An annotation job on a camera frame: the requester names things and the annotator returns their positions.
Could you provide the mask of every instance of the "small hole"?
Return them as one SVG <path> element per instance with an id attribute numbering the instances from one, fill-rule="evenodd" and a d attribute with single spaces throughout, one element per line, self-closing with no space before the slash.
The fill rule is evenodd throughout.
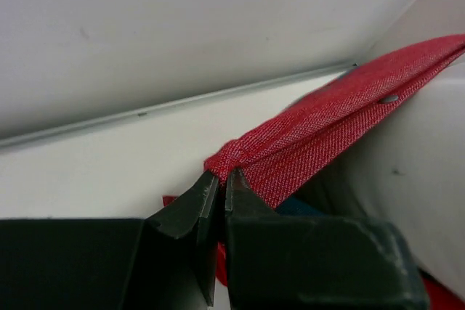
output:
<path id="1" fill-rule="evenodd" d="M 399 99 L 399 96 L 393 94 L 392 96 L 386 96 L 385 98 L 381 98 L 378 103 L 391 103 L 395 102 Z"/>

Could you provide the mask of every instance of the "blue fabric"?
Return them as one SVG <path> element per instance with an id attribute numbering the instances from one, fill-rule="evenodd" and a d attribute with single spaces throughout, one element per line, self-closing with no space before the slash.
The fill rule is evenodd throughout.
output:
<path id="1" fill-rule="evenodd" d="M 288 197 L 275 210 L 284 216 L 325 216 L 324 213 L 295 198 Z"/>

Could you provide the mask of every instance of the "folded red fabric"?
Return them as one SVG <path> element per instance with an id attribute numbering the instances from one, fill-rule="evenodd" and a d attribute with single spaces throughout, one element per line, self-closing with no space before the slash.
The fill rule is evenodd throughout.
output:
<path id="1" fill-rule="evenodd" d="M 242 168 L 255 193 L 276 208 L 464 52 L 465 35 L 455 35 L 386 54 L 228 142 L 204 167 L 222 183 Z"/>

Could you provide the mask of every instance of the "black robotic claw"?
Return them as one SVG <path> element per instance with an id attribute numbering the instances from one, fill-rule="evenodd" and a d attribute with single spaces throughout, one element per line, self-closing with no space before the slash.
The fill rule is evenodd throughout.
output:
<path id="1" fill-rule="evenodd" d="M 0 221 L 0 309 L 207 309 L 224 233 L 233 309 L 428 309 L 390 224 L 280 216 L 240 170 L 226 187 L 206 172 L 148 219 Z"/>

